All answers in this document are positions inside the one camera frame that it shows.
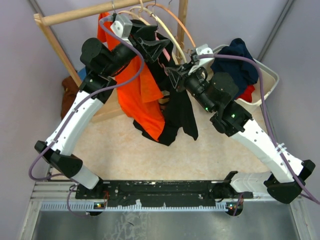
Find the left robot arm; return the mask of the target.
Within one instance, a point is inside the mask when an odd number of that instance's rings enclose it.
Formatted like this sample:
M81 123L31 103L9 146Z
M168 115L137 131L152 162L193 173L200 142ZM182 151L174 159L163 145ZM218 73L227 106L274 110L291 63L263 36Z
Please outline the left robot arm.
M61 175L85 187L87 194L95 199L103 195L104 186L99 183L100 177L73 155L75 145L113 89L131 93L134 84L146 72L146 61L156 60L171 43L168 38L158 37L152 25L142 25L126 39L119 38L108 28L104 30L118 45L108 49L95 37L83 43L80 60L87 68L87 75L58 128L46 141L38 141L34 146L40 158Z

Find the white laundry basket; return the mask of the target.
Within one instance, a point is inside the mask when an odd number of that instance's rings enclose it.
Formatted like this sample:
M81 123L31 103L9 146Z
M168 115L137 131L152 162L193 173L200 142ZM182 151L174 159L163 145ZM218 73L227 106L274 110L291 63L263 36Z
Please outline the white laundry basket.
M252 64L258 73L258 81L254 84L255 91L252 93L252 102L250 103L242 99L237 99L236 94L238 93L239 88L227 72L214 73L212 71L213 77L210 79L210 89L208 92L213 94L213 98L221 105L222 108L234 101L248 112L253 113L262 106L262 101L266 100L273 92L279 82L279 76L273 70L253 57L253 60L250 60L242 56L218 54L223 47L227 46L229 45L223 45L218 49L212 49L213 61L209 64L209 67L211 69L211 65L217 58L242 60Z

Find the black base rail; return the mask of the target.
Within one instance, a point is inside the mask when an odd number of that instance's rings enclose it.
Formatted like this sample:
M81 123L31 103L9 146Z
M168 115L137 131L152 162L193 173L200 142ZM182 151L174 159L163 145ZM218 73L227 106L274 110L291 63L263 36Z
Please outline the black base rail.
M77 200L106 201L108 207L214 207L216 202L239 197L228 180L103 180L93 189L80 185Z

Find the black orange t shirt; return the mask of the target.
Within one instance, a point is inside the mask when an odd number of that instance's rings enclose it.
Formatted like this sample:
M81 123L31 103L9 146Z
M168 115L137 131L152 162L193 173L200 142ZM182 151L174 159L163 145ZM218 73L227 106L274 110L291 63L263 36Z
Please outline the black orange t shirt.
M159 136L159 141L152 140L146 137L141 131L143 137L154 141L156 143L169 146L175 140L179 129L194 140L198 138L198 128L192 108L192 104L187 92L177 92L165 73L165 67L174 67L176 64L172 56L173 43L168 44L162 51L158 59L153 63L146 63L150 70L159 90L162 92L163 97L158 100L160 110L165 120L164 129Z

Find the cream plastic hook hanger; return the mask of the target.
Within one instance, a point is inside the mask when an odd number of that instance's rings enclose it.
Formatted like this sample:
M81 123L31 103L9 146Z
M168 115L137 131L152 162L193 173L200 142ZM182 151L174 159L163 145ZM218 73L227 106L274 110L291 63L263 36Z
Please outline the cream plastic hook hanger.
M150 23L147 22L143 17L142 17L142 13L147 13L149 14L152 18L154 18L155 20L157 19L154 15L154 13L152 11L150 11L149 9L147 9L146 7L144 7L144 4L142 1L140 1L138 6L133 6L131 7L129 10L121 10L118 12L118 14L127 14L130 17L132 17L134 20L139 20L142 23L144 23L145 25L149 26Z

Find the navy t shirt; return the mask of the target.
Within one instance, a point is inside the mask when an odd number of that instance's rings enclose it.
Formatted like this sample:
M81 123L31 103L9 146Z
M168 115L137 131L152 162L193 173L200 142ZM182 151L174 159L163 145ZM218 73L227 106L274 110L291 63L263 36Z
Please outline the navy t shirt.
M253 57L248 51L245 42L241 38L235 38L229 46L225 46L218 52L218 55L231 55L248 58L253 61ZM256 68L243 60L216 58L210 66L214 73L228 73L238 87L239 97L245 92L248 86L258 82L259 75Z

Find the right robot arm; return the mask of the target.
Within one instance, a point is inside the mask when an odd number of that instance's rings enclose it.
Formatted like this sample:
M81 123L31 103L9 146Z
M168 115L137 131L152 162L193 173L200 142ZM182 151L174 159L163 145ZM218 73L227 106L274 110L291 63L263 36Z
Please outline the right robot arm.
M240 104L235 102L238 86L227 72L215 72L208 79L206 65L219 54L192 55L192 61L177 67L165 67L173 88L187 90L197 102L214 115L210 121L221 134L248 148L265 166L267 172L232 172L223 185L229 198L241 193L269 194L275 200L290 204L305 192L305 180L315 169L311 160L300 160L287 152L283 145L268 135Z

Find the wooden clothes rack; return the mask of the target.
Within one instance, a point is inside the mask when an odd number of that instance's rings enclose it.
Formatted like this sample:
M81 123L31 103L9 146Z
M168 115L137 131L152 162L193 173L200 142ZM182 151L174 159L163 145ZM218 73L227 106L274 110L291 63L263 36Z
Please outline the wooden clothes rack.
M143 4L164 4L161 0L142 0ZM140 0L114 0L116 12L138 6ZM96 36L100 13L111 12L111 0L31 0L34 20L62 61L69 75L79 86L78 71L81 47Z

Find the brown cloth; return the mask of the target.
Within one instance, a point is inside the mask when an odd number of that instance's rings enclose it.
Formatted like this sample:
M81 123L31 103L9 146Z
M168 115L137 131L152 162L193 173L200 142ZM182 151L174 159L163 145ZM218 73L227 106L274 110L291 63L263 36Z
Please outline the brown cloth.
M64 93L61 102L60 117L63 119L70 108L72 107L74 100L76 99L79 87L71 76L66 77L61 83Z

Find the beige wooden hanger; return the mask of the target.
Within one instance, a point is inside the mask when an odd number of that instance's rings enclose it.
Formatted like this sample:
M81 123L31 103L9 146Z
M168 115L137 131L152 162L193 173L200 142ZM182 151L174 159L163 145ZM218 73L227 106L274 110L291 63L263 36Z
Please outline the beige wooden hanger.
M179 43L176 40L176 38L174 37L174 35L171 33L171 31L165 25L165 23L157 15L155 15L152 11L150 11L146 7L144 7L143 9L144 9L145 12L149 13L157 21L157 23L159 23L162 26L162 28L167 33L167 35L169 36L170 40L173 42L173 44L175 45L176 49L178 50L179 56L181 57L182 62L186 63L187 59L185 57L184 51L182 50L181 46L179 45Z

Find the red t shirt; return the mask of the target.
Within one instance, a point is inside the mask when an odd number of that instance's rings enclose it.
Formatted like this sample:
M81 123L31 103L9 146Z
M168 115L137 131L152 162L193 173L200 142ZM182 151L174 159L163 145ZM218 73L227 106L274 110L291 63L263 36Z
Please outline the red t shirt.
M248 85L245 91L240 94L237 99L242 99L248 103L251 103L253 101L252 94L255 91L254 85Z

